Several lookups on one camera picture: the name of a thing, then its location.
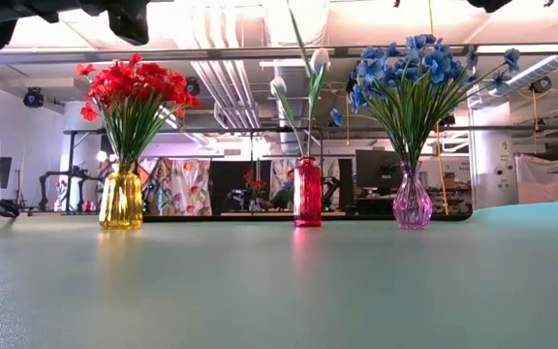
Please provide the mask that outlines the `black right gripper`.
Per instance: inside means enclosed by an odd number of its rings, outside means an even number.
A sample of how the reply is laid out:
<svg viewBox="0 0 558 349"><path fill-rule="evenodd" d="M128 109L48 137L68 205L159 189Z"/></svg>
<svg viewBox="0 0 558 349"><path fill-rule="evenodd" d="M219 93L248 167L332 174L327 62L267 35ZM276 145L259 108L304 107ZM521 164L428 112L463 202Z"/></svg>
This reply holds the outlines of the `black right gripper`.
<svg viewBox="0 0 558 349"><path fill-rule="evenodd" d="M484 9L486 13L494 13L509 4L511 0L467 0L476 8Z"/></svg>

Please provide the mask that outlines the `yellow glass vase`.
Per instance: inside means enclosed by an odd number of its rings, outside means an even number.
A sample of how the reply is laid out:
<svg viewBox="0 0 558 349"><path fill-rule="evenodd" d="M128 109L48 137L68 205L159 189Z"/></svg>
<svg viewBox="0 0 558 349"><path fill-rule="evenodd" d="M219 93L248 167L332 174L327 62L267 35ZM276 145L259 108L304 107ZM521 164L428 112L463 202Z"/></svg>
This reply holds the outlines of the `yellow glass vase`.
<svg viewBox="0 0 558 349"><path fill-rule="evenodd" d="M99 224L104 230L135 230L142 225L140 177L114 164L104 183Z"/></svg>

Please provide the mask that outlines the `purple glass vase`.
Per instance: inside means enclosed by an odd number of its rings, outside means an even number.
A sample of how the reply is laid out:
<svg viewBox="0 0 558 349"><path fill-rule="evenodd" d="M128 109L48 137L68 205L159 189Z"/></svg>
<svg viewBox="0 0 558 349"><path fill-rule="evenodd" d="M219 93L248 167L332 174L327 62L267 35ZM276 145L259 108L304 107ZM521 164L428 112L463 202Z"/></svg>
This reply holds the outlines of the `purple glass vase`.
<svg viewBox="0 0 558 349"><path fill-rule="evenodd" d="M432 203L419 180L420 162L400 162L402 181L392 203L392 212L400 229L424 230L432 215Z"/></svg>

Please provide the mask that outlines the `red glass vase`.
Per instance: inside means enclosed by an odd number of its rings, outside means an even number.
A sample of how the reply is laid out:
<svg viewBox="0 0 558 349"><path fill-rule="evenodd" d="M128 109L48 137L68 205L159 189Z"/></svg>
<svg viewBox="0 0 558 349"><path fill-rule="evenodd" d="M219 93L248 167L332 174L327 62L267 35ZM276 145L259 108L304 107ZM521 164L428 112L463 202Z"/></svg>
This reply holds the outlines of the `red glass vase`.
<svg viewBox="0 0 558 349"><path fill-rule="evenodd" d="M322 226L321 168L313 157L303 157L294 169L294 225Z"/></svg>

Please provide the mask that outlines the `horizontal metal rig bar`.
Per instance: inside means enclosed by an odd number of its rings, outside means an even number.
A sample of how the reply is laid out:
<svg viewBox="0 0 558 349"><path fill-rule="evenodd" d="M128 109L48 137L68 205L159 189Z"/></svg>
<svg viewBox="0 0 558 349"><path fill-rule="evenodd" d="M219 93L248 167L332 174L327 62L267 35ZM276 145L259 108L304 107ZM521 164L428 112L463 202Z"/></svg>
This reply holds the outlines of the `horizontal metal rig bar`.
<svg viewBox="0 0 558 349"><path fill-rule="evenodd" d="M558 55L558 43L513 44L523 55ZM0 65L16 64L103 64L112 60L126 60L129 51L59 51L0 53ZM198 48L198 49L152 49L144 50L141 56L147 61L207 61L207 60L270 60L299 58L301 51L294 47L263 48Z"/></svg>

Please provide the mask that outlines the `white round column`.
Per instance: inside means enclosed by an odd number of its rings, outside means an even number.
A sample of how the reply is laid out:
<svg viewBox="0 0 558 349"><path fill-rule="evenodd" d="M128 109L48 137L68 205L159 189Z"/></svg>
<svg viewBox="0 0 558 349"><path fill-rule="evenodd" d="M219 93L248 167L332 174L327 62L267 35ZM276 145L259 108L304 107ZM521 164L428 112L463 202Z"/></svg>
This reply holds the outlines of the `white round column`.
<svg viewBox="0 0 558 349"><path fill-rule="evenodd" d="M510 103L470 109L470 169L473 208L518 203L515 158L512 148Z"/></svg>

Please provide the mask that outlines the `floral patterned curtain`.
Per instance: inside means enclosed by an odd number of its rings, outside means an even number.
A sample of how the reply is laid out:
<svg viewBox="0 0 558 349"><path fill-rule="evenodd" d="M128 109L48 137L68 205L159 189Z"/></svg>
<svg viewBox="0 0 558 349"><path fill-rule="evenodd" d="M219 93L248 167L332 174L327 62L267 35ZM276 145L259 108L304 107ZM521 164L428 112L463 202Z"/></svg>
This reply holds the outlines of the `floral patterned curtain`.
<svg viewBox="0 0 558 349"><path fill-rule="evenodd" d="M138 170L144 214L211 215L210 165L207 159L142 158Z"/></svg>

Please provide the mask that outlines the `white draped cloth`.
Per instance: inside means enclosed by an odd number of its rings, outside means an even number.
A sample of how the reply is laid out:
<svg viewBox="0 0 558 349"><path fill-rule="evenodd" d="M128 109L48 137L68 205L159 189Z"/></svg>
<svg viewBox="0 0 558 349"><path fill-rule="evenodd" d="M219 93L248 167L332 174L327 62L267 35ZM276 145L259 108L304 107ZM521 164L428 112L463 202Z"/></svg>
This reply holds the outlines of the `white draped cloth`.
<svg viewBox="0 0 558 349"><path fill-rule="evenodd" d="M558 159L544 160L530 154L515 157L518 201L521 204L558 202L558 174L548 170Z"/></svg>

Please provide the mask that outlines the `small red flower bouquet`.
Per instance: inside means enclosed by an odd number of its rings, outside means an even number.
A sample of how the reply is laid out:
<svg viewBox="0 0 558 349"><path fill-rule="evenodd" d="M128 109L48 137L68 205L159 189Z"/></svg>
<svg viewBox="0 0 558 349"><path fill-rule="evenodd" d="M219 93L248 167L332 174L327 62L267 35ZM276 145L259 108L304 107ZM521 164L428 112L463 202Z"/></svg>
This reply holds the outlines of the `small red flower bouquet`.
<svg viewBox="0 0 558 349"><path fill-rule="evenodd" d="M245 181L245 188L252 197L260 197L264 193L265 182L261 179L254 179L254 172L247 170L243 179Z"/></svg>

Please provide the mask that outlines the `person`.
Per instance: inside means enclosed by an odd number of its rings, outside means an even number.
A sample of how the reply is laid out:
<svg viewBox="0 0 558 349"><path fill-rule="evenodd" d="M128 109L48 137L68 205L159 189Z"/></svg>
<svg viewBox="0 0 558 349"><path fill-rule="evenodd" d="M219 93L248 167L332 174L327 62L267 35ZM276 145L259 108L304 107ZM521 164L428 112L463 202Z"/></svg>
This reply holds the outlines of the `person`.
<svg viewBox="0 0 558 349"><path fill-rule="evenodd" d="M278 210L287 210L294 198L294 170L289 170L286 181L270 200L270 206Z"/></svg>

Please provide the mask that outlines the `green table mat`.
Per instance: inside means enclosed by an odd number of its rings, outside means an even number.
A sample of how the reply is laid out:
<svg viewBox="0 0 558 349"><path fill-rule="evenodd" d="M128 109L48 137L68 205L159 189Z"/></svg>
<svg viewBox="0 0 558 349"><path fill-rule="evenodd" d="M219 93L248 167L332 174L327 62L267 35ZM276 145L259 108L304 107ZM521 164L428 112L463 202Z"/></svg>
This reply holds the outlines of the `green table mat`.
<svg viewBox="0 0 558 349"><path fill-rule="evenodd" d="M558 349L558 203L424 231L0 218L0 348Z"/></svg>

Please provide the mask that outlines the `black metal station frame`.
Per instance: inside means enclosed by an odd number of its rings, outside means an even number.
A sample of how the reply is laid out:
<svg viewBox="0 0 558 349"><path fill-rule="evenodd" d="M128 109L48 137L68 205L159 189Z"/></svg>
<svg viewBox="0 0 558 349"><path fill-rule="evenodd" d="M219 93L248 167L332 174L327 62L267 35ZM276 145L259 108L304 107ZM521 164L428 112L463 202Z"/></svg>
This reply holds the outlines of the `black metal station frame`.
<svg viewBox="0 0 558 349"><path fill-rule="evenodd" d="M297 132L302 132L304 134L309 135L309 131L306 130L305 127L296 127L295 130ZM293 131L292 128L287 126L276 126L276 127L260 127L260 128L186 128L186 129L160 129L157 131L156 136L158 135L185 135L187 138L192 139L194 142L202 144L202 136L210 135L210 136L217 136L217 135L241 135L241 137L252 138L256 137L257 134L259 136L265 132L268 133L291 133ZM333 131L332 128L327 127L314 127L312 129L313 133L317 133L318 136L316 138L316 142L322 142L322 137L325 132ZM76 137L77 134L83 134L83 136L87 135L106 135L107 130L106 128L99 128L99 129L91 129L91 130L64 130L63 135Z"/></svg>

